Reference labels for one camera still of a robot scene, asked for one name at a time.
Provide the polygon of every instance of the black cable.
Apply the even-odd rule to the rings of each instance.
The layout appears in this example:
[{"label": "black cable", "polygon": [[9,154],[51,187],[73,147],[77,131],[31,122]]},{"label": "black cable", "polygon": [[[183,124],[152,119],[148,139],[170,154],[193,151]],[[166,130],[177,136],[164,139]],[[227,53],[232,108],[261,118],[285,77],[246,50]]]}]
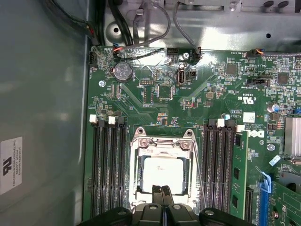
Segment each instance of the black cable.
[{"label": "black cable", "polygon": [[104,15],[106,6],[106,0],[96,0],[96,33],[101,46],[105,46]]},{"label": "black cable", "polygon": [[45,0],[44,2],[53,15],[60,18],[71,28],[84,35],[87,35],[91,40],[92,45],[99,45],[98,38],[91,22],[72,16],[67,11],[65,11],[64,8],[56,0]]},{"label": "black cable", "polygon": [[134,44],[133,38],[128,28],[127,22],[119,11],[118,7],[114,4],[114,0],[109,0],[109,6],[117,26],[120,29],[122,39],[126,46],[132,46]]}]

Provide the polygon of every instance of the white label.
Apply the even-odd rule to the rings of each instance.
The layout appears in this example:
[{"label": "white label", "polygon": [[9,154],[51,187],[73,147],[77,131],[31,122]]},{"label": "white label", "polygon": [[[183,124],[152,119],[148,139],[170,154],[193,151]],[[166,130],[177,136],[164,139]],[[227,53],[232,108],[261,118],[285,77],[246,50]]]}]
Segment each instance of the white label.
[{"label": "white label", "polygon": [[244,112],[243,122],[255,123],[255,112]]},{"label": "white label", "polygon": [[276,155],[270,162],[269,164],[271,166],[274,166],[277,162],[279,162],[279,160],[281,159],[281,157],[279,155]]},{"label": "white label", "polygon": [[22,183],[22,137],[0,144],[0,194]]}]

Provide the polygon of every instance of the pcie slot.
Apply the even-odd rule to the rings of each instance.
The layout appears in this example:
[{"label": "pcie slot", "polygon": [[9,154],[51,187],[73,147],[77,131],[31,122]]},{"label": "pcie slot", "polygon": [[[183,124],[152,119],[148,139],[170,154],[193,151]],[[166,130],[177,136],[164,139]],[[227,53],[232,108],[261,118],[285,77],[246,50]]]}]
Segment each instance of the pcie slot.
[{"label": "pcie slot", "polygon": [[92,211],[91,217],[99,215],[99,195],[100,195],[100,174],[99,174],[99,142],[101,128],[94,127],[94,143],[93,143],[93,171],[92,171]]},{"label": "pcie slot", "polygon": [[245,220],[250,223],[252,222],[253,192],[253,189],[246,188]]},{"label": "pcie slot", "polygon": [[119,172],[118,172],[118,186],[119,191],[117,192],[117,206],[123,206],[123,195],[124,195],[124,174],[125,174],[125,156],[126,156],[126,135],[127,129],[125,127],[120,128],[119,136]]},{"label": "pcie slot", "polygon": [[101,156],[101,166],[100,166],[100,174],[101,174],[101,195],[100,199],[100,213],[104,213],[106,211],[106,198],[107,198],[107,169],[108,169],[108,147],[109,147],[109,128],[104,127],[102,132],[102,139],[100,144],[101,149],[99,150]]},{"label": "pcie slot", "polygon": [[118,128],[111,128],[111,144],[110,144],[110,180],[109,180],[109,210],[115,207],[115,178],[117,163],[117,135]]},{"label": "pcie slot", "polygon": [[260,190],[258,226],[268,225],[268,206],[269,206],[269,193]]}]

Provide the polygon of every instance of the mounting screw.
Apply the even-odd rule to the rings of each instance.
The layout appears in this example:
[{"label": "mounting screw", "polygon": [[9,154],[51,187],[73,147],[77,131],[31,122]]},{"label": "mounting screw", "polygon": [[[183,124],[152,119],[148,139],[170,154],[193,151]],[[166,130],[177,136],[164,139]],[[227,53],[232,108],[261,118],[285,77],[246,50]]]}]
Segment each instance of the mounting screw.
[{"label": "mounting screw", "polygon": [[273,144],[268,144],[267,149],[268,149],[270,152],[272,152],[272,151],[274,151],[274,150],[276,149],[276,147],[275,147],[275,145],[273,145]]},{"label": "mounting screw", "polygon": [[127,213],[126,212],[124,212],[124,211],[120,211],[120,212],[118,212],[118,215],[126,215]]},{"label": "mounting screw", "polygon": [[234,11],[234,10],[236,10],[236,5],[237,5],[237,3],[236,3],[236,1],[232,1],[232,2],[230,2],[230,11]]},{"label": "mounting screw", "polygon": [[173,208],[174,208],[175,210],[179,210],[179,209],[181,208],[181,206],[180,206],[180,205],[173,205]]},{"label": "mounting screw", "polygon": [[147,147],[147,145],[149,145],[147,139],[141,139],[139,143],[141,147]]},{"label": "mounting screw", "polygon": [[100,87],[105,87],[105,81],[100,80],[100,81],[98,82],[98,85],[99,85]]},{"label": "mounting screw", "polygon": [[189,53],[183,53],[183,59],[188,60],[189,59]]},{"label": "mounting screw", "polygon": [[206,210],[205,213],[209,216],[214,215],[214,212],[212,210]]},{"label": "mounting screw", "polygon": [[188,149],[189,148],[189,143],[187,141],[184,141],[183,143],[181,143],[181,147],[182,148],[185,148],[185,149]]}]

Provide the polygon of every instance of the chip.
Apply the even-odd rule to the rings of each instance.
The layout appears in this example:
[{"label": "chip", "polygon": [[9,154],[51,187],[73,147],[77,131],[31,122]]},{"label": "chip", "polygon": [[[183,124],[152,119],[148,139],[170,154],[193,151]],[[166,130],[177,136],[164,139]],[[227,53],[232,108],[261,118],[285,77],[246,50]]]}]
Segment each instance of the chip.
[{"label": "chip", "polygon": [[239,134],[236,134],[236,136],[235,136],[235,145],[237,145],[237,146],[241,146],[241,135],[239,135]]},{"label": "chip", "polygon": [[237,65],[227,64],[226,66],[226,74],[228,75],[236,75],[237,73]]},{"label": "chip", "polygon": [[278,113],[269,114],[269,119],[272,121],[277,121],[277,120],[279,120],[279,118],[280,118],[280,114],[278,114]]},{"label": "chip", "polygon": [[234,168],[234,177],[239,180],[239,169],[237,169],[236,167]]},{"label": "chip", "polygon": [[235,195],[232,196],[232,204],[237,209],[238,198]]},{"label": "chip", "polygon": [[277,84],[287,84],[288,82],[288,73],[278,73]]},{"label": "chip", "polygon": [[208,92],[207,93],[207,98],[208,99],[213,99],[214,98],[214,93],[213,92]]},{"label": "chip", "polygon": [[213,106],[213,102],[212,101],[206,101],[206,106]]}]

